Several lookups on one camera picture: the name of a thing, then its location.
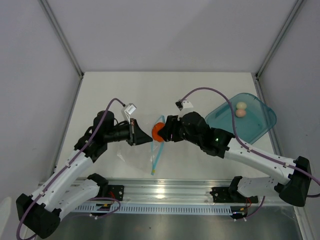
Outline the orange toy pumpkin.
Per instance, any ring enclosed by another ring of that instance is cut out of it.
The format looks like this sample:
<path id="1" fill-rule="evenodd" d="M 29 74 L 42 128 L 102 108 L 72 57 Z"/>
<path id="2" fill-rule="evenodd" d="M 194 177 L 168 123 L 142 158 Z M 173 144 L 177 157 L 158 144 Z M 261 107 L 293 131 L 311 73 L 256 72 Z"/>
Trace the orange toy pumpkin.
<path id="1" fill-rule="evenodd" d="M 159 143 L 164 142 L 164 139 L 158 133 L 164 126 L 165 124 L 163 122 L 158 122 L 153 126 L 151 134 L 154 141 Z"/>

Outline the clear zip top bag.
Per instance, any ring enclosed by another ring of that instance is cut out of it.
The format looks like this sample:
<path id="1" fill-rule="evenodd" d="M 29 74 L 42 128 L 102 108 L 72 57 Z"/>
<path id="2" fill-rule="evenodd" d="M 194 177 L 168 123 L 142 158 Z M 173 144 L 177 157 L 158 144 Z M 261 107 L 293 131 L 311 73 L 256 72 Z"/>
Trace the clear zip top bag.
<path id="1" fill-rule="evenodd" d="M 150 137 L 153 127 L 164 122 L 165 116 L 159 113 L 142 114 L 137 120 L 139 127 Z M 138 146 L 130 146 L 126 142 L 121 142 L 117 148 L 117 157 L 128 166 L 154 176 L 163 149 L 164 143 L 154 139 Z"/>

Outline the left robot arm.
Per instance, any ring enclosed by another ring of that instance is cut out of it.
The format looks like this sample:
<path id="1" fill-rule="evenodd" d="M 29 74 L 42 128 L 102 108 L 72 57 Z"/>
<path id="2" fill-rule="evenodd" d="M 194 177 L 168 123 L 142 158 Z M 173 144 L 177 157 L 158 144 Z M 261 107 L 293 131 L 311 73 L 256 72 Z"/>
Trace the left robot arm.
<path id="1" fill-rule="evenodd" d="M 75 189 L 70 187 L 85 170 L 107 151 L 108 144 L 125 141 L 130 146 L 152 142 L 136 119 L 115 123 L 114 113 L 100 111 L 84 135 L 74 146 L 64 166 L 57 170 L 31 195 L 21 194 L 16 200 L 20 225 L 25 225 L 45 239 L 53 234 L 63 218 L 82 203 L 91 200 L 115 201 L 108 180 L 93 173 Z"/>

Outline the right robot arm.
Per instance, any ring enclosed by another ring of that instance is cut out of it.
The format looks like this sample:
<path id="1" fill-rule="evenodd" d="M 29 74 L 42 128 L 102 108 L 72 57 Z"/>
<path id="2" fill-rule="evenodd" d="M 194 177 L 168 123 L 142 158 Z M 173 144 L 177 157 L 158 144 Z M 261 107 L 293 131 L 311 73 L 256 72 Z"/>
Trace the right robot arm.
<path id="1" fill-rule="evenodd" d="M 157 123 L 152 137 L 158 142 L 188 141 L 206 154 L 233 160 L 254 168 L 266 177 L 233 178 L 228 196 L 234 202 L 255 196 L 279 196 L 284 202 L 303 207 L 311 183 L 311 166 L 307 158 L 286 158 L 259 152 L 252 145 L 238 140 L 233 133 L 210 127 L 197 112 L 182 117 L 170 115 L 165 123 Z"/>

